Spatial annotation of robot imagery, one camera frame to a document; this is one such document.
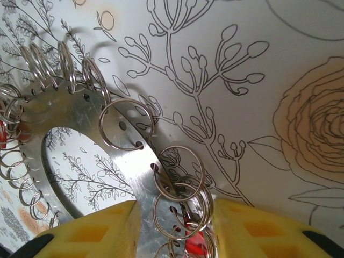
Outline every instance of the wallpaper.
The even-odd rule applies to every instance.
[[[18,50],[31,42],[58,70],[63,40],[78,75],[93,58],[112,94],[150,108],[157,152],[172,144],[197,151],[215,196],[313,225],[344,247],[341,1],[0,2],[0,81],[20,89],[33,81]],[[148,134],[145,112],[135,112]],[[84,135],[53,128],[45,146],[53,187],[81,213],[134,198],[125,175]],[[162,163],[172,179],[200,174],[182,149]],[[5,180],[0,187],[2,244],[16,250],[46,221],[26,222],[18,190]]]

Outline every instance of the metal plate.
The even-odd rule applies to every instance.
[[[106,135],[114,144],[125,148],[132,148],[140,141],[143,143],[143,149],[126,152],[106,145],[98,130],[104,99],[81,84],[76,87],[74,94],[70,94],[67,90],[69,82],[58,80],[57,83],[58,91],[48,87],[42,92],[38,83],[32,83],[23,92],[23,96],[30,101],[22,104],[24,114],[20,128],[28,136],[28,140],[20,150],[27,157],[25,164],[31,168],[30,175],[36,181],[35,186],[42,191],[52,211],[58,212],[60,222],[65,223],[81,216],[73,205],[63,202],[59,197],[61,193],[52,188],[46,174],[42,150],[45,135],[51,128],[69,127],[84,134],[109,155],[131,185],[141,205],[141,233],[137,257],[153,257],[167,239],[154,225],[153,204],[159,191],[153,180],[151,164],[156,163],[159,171],[167,178],[166,172],[144,138],[117,109],[110,108],[106,114]],[[126,130],[119,127],[121,121],[125,122]],[[175,206],[181,214],[179,205],[166,199],[161,200],[157,207],[159,221],[167,231],[172,231],[175,224],[170,206]],[[184,243],[180,244],[181,248],[176,251],[182,253]]]

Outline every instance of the large center hole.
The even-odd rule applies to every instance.
[[[53,128],[45,136],[43,150],[51,185],[72,215],[88,215],[135,199],[116,164],[82,133]]]

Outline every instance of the red object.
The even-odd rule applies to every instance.
[[[4,122],[0,121],[0,141],[7,141],[7,133]],[[6,144],[0,144],[0,149],[6,149]]]
[[[185,248],[190,254],[207,255],[206,242],[202,232],[198,232],[192,238],[186,240]]]

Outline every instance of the floral wallpaper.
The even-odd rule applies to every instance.
[[[59,70],[57,41],[63,40],[78,76],[81,61],[93,58],[112,94],[151,109],[157,152],[172,144],[197,151],[215,196],[298,219],[344,246],[339,1],[0,3],[0,81],[20,89],[33,81],[18,50],[31,42]],[[137,107],[135,114],[146,134],[144,111]],[[45,147],[53,187],[82,214],[134,198],[125,175],[85,136],[53,128]],[[172,179],[199,176],[183,150],[162,163]],[[16,250],[52,216],[29,220],[18,190],[0,182],[3,244]],[[35,189],[24,192],[29,202]],[[35,209],[45,208],[42,200]]]

